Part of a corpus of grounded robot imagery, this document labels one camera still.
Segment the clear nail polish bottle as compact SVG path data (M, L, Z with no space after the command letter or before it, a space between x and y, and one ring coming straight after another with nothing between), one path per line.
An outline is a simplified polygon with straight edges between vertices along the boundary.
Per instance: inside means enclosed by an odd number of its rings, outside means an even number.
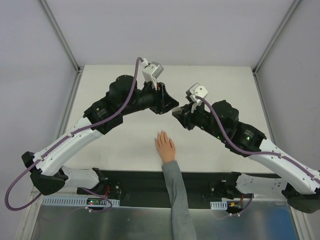
M172 112L172 115L173 115L173 114L181 114L181 113L183 112L183 109L182 109L181 107L177 106L177 107L174 107L174 108L171 110L171 112Z

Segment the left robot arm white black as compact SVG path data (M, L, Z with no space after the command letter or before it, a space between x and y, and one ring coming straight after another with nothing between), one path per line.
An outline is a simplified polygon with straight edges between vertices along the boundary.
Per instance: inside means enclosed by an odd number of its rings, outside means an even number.
M89 143L106 135L123 123L123 117L150 109L158 115L177 107L166 86L158 82L155 87L145 82L142 89L131 75L121 75L109 85L105 97L94 102L83 116L45 149L22 155L24 165L30 170L30 179L39 192L48 196L62 188L86 188L99 195L106 183L98 168L74 169L65 163Z

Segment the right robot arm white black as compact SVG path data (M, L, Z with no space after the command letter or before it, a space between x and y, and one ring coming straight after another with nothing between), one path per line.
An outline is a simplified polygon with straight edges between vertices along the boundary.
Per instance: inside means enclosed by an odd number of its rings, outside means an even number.
M187 130L194 127L221 141L232 153L253 160L277 177L253 176L231 172L225 181L214 186L221 198L261 195L285 200L292 208L307 214L320 209L320 172L300 163L276 146L252 125L239 121L239 111L225 100L206 104L198 101L177 107L172 116Z

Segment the grey sleeved forearm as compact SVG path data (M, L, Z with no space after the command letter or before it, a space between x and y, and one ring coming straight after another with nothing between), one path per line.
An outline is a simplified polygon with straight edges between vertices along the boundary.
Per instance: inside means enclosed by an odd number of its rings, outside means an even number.
M189 212L187 191L177 161L162 165L171 207L172 234L175 240L196 240L196 230Z

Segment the person hand long nails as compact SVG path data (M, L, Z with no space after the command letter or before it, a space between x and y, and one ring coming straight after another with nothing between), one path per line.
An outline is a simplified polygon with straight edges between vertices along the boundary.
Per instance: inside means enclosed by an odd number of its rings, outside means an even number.
M154 141L162 163L167 164L172 162L176 156L176 148L174 142L168 137L167 133L162 130L157 134Z

